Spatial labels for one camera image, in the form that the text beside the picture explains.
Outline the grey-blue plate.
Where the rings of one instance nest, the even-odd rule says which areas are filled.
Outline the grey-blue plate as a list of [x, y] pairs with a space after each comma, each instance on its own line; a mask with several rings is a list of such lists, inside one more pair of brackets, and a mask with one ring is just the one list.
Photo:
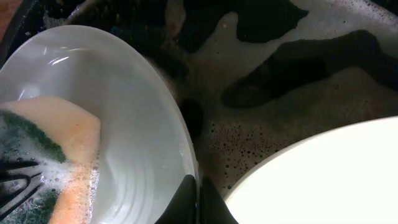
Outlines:
[[101, 121], [93, 223], [154, 223], [186, 175], [192, 142], [163, 78], [116, 36], [61, 26], [22, 44], [1, 68], [1, 101], [58, 96]]

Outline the green yellow sponge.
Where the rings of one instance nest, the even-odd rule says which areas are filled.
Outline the green yellow sponge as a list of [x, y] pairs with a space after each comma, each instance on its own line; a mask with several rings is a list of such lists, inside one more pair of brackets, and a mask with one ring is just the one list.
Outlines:
[[1, 223], [89, 223], [100, 120], [52, 96], [1, 105], [1, 160], [44, 166], [41, 188]]

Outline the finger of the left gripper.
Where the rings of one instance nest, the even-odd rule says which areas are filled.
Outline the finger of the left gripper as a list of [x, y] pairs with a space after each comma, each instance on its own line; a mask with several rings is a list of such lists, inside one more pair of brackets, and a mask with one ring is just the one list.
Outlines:
[[26, 202], [43, 185], [44, 166], [35, 161], [1, 160], [1, 219]]

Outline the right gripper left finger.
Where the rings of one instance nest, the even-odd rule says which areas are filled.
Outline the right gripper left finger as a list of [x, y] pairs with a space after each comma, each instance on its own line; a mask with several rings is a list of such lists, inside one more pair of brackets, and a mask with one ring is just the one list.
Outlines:
[[194, 224], [196, 202], [197, 183], [194, 176], [188, 174], [155, 224]]

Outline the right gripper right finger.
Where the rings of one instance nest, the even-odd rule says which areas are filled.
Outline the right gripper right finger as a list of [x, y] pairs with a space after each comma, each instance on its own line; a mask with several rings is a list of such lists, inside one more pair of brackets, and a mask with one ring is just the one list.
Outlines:
[[238, 224], [209, 177], [202, 179], [199, 204], [201, 224]]

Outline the white plate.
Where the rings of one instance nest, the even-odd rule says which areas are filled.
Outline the white plate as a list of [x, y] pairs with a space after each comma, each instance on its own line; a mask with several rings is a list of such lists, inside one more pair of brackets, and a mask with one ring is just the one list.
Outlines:
[[242, 177], [225, 202], [239, 223], [396, 223], [397, 118], [286, 147]]

